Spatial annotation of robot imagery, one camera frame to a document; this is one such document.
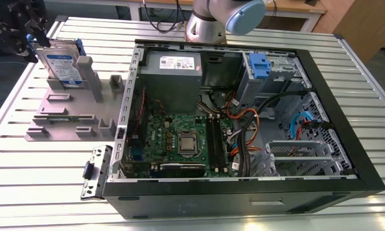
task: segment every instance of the cpu socket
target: cpu socket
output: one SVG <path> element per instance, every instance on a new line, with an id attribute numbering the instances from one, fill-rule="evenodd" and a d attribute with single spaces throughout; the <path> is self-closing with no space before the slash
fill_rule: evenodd
<path id="1" fill-rule="evenodd" d="M 178 154 L 183 158 L 197 155 L 197 134 L 190 131 L 178 132 Z"/>

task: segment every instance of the slotted metal table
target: slotted metal table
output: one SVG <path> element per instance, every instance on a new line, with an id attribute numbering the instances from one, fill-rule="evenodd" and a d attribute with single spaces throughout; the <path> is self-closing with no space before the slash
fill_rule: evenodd
<path id="1" fill-rule="evenodd" d="M 126 76 L 134 39 L 183 40 L 147 22 L 69 17 L 50 38 L 81 38 L 99 78 Z M 229 44 L 306 49 L 385 182 L 385 92 L 342 39 L 329 34 L 254 30 Z M 315 214 L 250 218 L 123 220 L 105 201 L 79 201 L 83 164 L 111 142 L 26 142 L 23 134 L 46 91 L 46 71 L 29 64 L 0 110 L 0 228 L 30 230 L 385 230 L 385 192 Z"/>

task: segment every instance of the desk leg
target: desk leg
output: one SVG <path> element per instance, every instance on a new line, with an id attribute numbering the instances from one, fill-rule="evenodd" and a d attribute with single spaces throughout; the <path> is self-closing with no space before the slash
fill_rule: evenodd
<path id="1" fill-rule="evenodd" d="M 315 26 L 315 23 L 319 20 L 321 15 L 317 13 L 311 13 L 309 18 L 305 20 L 303 26 L 301 28 L 301 32 L 311 32 Z"/>
<path id="2" fill-rule="evenodd" d="M 137 2 L 129 2 L 127 7 L 129 7 L 130 20 L 141 21 L 139 4 Z"/>

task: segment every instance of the ram slot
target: ram slot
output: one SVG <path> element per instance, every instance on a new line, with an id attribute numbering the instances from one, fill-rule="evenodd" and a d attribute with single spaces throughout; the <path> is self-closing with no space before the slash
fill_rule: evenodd
<path id="1" fill-rule="evenodd" d="M 209 154 L 209 163 L 210 169 L 215 168 L 215 152 L 214 152 L 214 143 L 213 143 L 213 119 L 206 118 L 205 121 L 205 130 L 206 130 L 206 147 Z"/>
<path id="2" fill-rule="evenodd" d="M 215 152 L 215 167 L 225 167 L 225 153 L 222 148 L 222 131 L 219 119 L 213 120 L 213 139 L 214 139 L 214 152 Z"/>

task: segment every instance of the wooden cabinet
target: wooden cabinet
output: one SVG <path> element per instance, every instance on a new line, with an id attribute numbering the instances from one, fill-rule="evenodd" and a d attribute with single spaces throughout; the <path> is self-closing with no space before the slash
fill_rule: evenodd
<path id="1" fill-rule="evenodd" d="M 313 32 L 341 34 L 362 62 L 385 45 L 385 0 L 321 0 L 327 9 Z"/>

